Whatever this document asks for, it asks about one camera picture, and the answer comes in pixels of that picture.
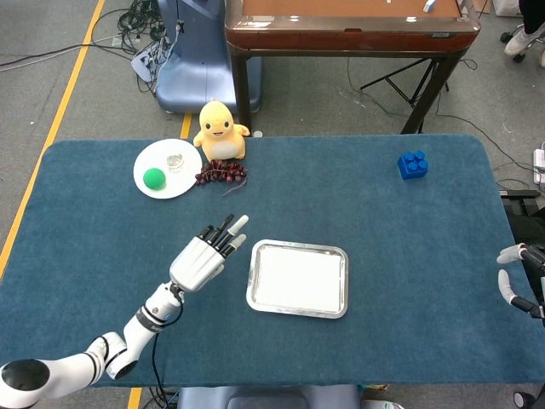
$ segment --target grape bunch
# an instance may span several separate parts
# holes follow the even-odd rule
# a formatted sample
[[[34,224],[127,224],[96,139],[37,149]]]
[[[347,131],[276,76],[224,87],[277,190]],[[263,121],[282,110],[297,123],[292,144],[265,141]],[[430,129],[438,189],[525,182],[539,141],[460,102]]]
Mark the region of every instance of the grape bunch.
[[[197,186],[204,185],[209,181],[242,181],[246,177],[246,168],[239,162],[226,162],[224,160],[213,160],[201,169],[201,173],[195,175]]]

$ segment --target white plate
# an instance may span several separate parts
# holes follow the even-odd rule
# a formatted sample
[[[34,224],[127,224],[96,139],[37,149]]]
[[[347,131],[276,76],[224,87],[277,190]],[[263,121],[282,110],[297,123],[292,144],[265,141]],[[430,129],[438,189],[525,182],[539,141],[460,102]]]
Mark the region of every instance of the white plate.
[[[183,163],[178,170],[171,170],[167,158],[181,155]],[[135,161],[133,177],[136,186],[154,199],[171,199],[187,192],[195,184],[195,175],[201,172],[203,160],[196,147],[181,139],[163,139],[153,142],[140,152]],[[152,190],[144,183],[144,173],[150,168],[163,171],[166,182],[160,190]]]

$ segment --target white robotic arm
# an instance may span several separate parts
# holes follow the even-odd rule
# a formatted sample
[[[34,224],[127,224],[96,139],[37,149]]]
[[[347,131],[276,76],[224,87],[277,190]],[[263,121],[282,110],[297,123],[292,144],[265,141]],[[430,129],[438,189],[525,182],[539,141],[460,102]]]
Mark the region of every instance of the white robotic arm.
[[[208,226],[193,238],[170,266],[171,281],[161,284],[123,329],[97,337],[81,354],[61,360],[16,360],[0,367],[0,409],[24,409],[41,399],[59,398],[96,383],[107,372],[112,379],[127,375],[141,352],[162,329],[174,324],[183,311],[185,292],[200,290],[223,270],[223,262],[246,240],[238,234],[246,215],[224,230],[233,216],[218,227]]]
[[[542,301],[545,297],[545,293],[543,292],[545,289],[545,254],[532,245],[520,243],[518,245],[512,245],[506,249],[503,249],[500,251],[500,255],[497,258],[497,262],[499,264],[507,264],[517,260],[525,261],[527,263],[525,268],[530,270],[530,275],[536,279],[539,279],[541,288],[540,292],[535,293],[535,295],[538,301]],[[539,318],[542,320],[545,319],[545,312],[542,303],[540,302],[537,304],[515,294],[511,288],[509,274],[503,268],[498,272],[497,284],[500,292],[502,293],[503,299],[508,304],[511,304],[514,307],[524,311],[532,318]]]

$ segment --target chair wheel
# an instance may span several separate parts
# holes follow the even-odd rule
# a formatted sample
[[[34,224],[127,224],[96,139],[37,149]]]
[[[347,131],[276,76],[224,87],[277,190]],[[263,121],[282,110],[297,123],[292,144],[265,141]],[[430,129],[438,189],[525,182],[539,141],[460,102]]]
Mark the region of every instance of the chair wheel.
[[[513,394],[514,405],[519,409],[528,409],[536,401],[533,395],[526,392],[515,392]]]
[[[513,34],[511,34],[510,32],[503,32],[500,36],[500,41],[504,44],[507,44],[511,40],[511,38],[513,38]]]
[[[526,57],[526,54],[517,54],[513,57],[514,62],[522,62],[524,58]]]

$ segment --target brown table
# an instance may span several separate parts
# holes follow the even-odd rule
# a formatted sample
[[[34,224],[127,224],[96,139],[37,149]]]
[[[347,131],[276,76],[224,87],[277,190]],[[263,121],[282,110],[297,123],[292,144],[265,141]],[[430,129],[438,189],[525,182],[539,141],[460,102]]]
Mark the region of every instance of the brown table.
[[[252,56],[429,58],[437,64],[401,133],[416,133],[480,30],[472,0],[227,0],[238,119],[251,128]]]

